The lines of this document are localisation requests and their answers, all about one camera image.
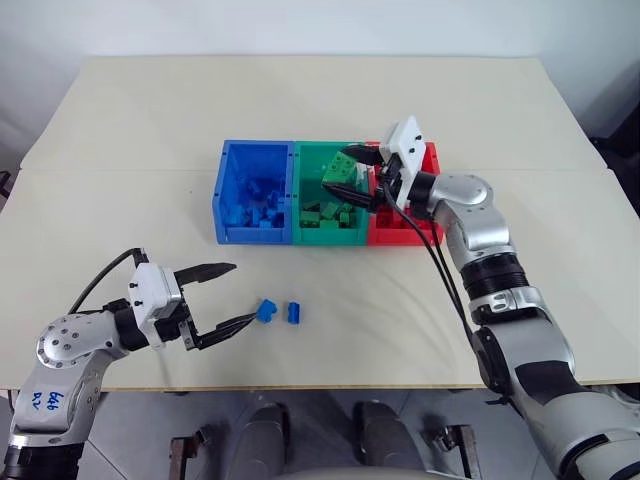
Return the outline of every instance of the tabletop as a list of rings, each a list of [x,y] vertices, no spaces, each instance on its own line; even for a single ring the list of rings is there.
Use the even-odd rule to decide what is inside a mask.
[[[640,229],[615,176],[607,170],[474,172],[493,185],[529,281],[574,349],[577,378],[640,378]],[[209,350],[186,352],[171,342],[160,353],[134,352],[110,367],[106,388],[481,384],[423,247],[218,245],[210,207],[215,177],[22,171],[0,215],[0,348],[11,359],[0,365],[0,387],[20,385],[43,326],[67,311],[108,261],[134,246],[174,269],[238,265],[185,288],[201,331],[253,311],[265,297],[279,313]],[[132,273],[132,265],[123,264],[85,307],[126,296]],[[289,301],[301,305],[299,326],[284,321]]]
[[[95,58],[23,169],[217,169],[227,138],[380,140],[416,115],[445,166],[605,164],[536,59]]]
[[[638,221],[537,60],[141,57],[87,62],[0,213],[0,388],[24,381],[43,326],[134,246],[174,269],[238,264],[185,289],[201,331],[265,297],[280,311],[202,352],[135,352],[107,389],[480,386],[424,248],[215,241],[224,139],[376,140],[409,114],[443,170],[493,185],[578,379],[638,381]],[[132,273],[116,269],[86,305],[126,296]],[[283,320],[289,301],[297,327]]]

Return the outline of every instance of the green block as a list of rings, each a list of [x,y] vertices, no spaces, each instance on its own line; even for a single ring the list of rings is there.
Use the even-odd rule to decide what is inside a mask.
[[[320,213],[319,212],[300,212],[300,226],[301,227],[317,227],[320,225]]]
[[[340,225],[337,220],[320,220],[320,228],[338,228]]]
[[[294,245],[366,245],[369,213],[364,208],[352,209],[349,225],[342,228],[318,228],[320,222],[306,227],[302,224],[303,206],[318,201],[322,205],[340,200],[322,187],[327,166],[347,142],[296,142],[293,160],[292,234]],[[352,185],[362,193],[369,192],[367,177]]]
[[[322,218],[326,218],[327,220],[331,220],[333,217],[336,216],[336,213],[338,213],[338,208],[340,208],[340,207],[337,204],[335,204],[333,202],[329,202],[322,209],[322,213],[320,215],[322,215]]]
[[[318,200],[312,200],[310,202],[306,202],[302,205],[302,209],[308,212],[319,212],[320,202]]]
[[[351,220],[349,219],[349,212],[342,212],[340,214],[340,226],[348,227],[350,223]]]
[[[356,162],[341,152],[336,153],[327,166],[322,183],[353,183],[356,179]]]

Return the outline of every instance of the robotic arm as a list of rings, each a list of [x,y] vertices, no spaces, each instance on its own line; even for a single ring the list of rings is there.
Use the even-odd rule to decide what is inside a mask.
[[[224,341],[255,318],[233,318],[198,335],[182,287],[206,282],[236,266],[205,264],[173,272],[149,263],[140,249],[131,250],[136,272],[125,299],[99,311],[76,312],[97,282],[126,258],[112,262],[85,290],[70,313],[50,323],[36,345],[36,365],[20,390],[5,457],[7,479],[75,479],[84,442],[89,438],[102,378],[107,367],[130,352],[182,337],[187,350]]]
[[[612,398],[576,382],[571,349],[527,281],[491,187],[474,175],[420,172],[424,143],[413,117],[397,124],[380,147],[354,145],[343,153],[379,165],[379,187],[373,196],[343,184],[325,184],[327,190],[371,211],[393,202],[402,212],[409,201],[414,216],[444,229],[480,327],[469,332],[481,377],[524,418],[554,474],[640,478],[640,422]]]
[[[493,205],[491,187],[473,175],[420,172],[424,150],[411,117],[396,125],[380,147],[343,150],[361,163],[380,167],[380,186],[373,196],[349,185],[324,187],[371,211],[389,204],[404,215],[409,202],[414,216],[442,226],[477,330],[466,324],[452,281],[447,288],[455,292],[452,299],[482,379],[522,415],[559,478],[640,479],[640,422],[612,398],[576,382],[571,350],[540,292],[527,281],[506,222]],[[435,260],[426,237],[423,240]],[[235,265],[173,272],[149,263],[140,250],[134,258],[131,303],[121,299],[99,311],[77,312],[79,300],[40,335],[35,368],[16,402],[4,478],[76,478],[102,377],[111,362],[148,345],[162,348],[178,337],[187,350],[207,348],[232,337],[255,317],[236,317],[200,336],[182,286],[210,280]]]

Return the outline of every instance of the blue toy block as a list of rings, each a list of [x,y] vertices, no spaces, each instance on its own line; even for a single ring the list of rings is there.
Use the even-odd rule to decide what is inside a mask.
[[[277,190],[272,190],[269,194],[269,208],[276,208],[279,200],[280,193]]]
[[[218,243],[292,243],[293,150],[293,142],[225,141],[212,199]],[[268,224],[265,208],[276,212]]]
[[[247,183],[247,191],[255,200],[260,200],[260,197],[262,196],[262,190],[260,189],[258,182],[256,182],[255,180],[249,180],[249,183]]]
[[[228,224],[233,227],[241,227],[244,225],[244,216],[242,205],[233,205],[229,209]]]
[[[260,219],[262,218],[262,212],[258,207],[251,208],[251,226],[257,227],[260,224]]]
[[[288,310],[287,322],[291,325],[298,325],[300,323],[300,304],[296,302],[289,302]]]
[[[265,298],[256,312],[256,318],[262,323],[269,323],[271,316],[278,311],[278,307],[271,300]]]

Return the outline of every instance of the gray floor tile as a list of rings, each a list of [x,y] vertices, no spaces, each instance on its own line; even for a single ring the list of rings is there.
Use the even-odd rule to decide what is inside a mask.
[[[228,430],[246,408],[248,395],[110,393],[101,402],[90,439],[128,480],[165,478],[171,438],[193,435],[205,424]],[[224,449],[222,440],[219,447]],[[187,478],[196,478],[206,461],[206,452],[190,461]]]
[[[508,406],[487,405],[496,395],[487,390],[459,393],[434,390],[412,391],[401,418],[414,435],[439,425],[469,424],[476,437],[476,448],[484,478],[529,480],[536,470],[537,480],[554,478],[538,460],[539,451],[526,424]],[[437,470],[462,474],[457,450],[440,454],[423,441],[426,462]]]
[[[484,478],[551,480],[526,425],[510,407],[485,404],[494,398],[486,390],[110,393],[100,404],[79,478],[166,478],[170,439],[192,435],[211,424],[214,439],[189,460],[187,479],[222,479],[242,427],[257,409],[270,403],[283,403],[290,413],[288,472],[357,466],[353,406],[379,400],[399,413],[429,469],[462,473],[458,451],[436,452],[423,440],[423,432],[439,424],[466,423],[474,428]],[[0,399],[0,434],[8,432],[10,418],[6,400]]]
[[[85,443],[78,467],[78,480],[125,480],[91,442]]]

